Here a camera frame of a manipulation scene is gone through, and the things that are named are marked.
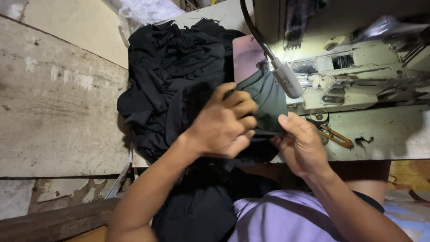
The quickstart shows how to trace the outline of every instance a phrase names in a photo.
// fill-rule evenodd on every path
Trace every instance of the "fingernail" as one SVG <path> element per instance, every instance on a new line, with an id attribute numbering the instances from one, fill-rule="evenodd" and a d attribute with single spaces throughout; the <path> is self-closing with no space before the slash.
<path id="1" fill-rule="evenodd" d="M 285 114 L 281 114 L 281 115 L 279 115 L 278 121 L 280 123 L 286 123 L 286 122 L 288 122 L 288 117 Z"/>

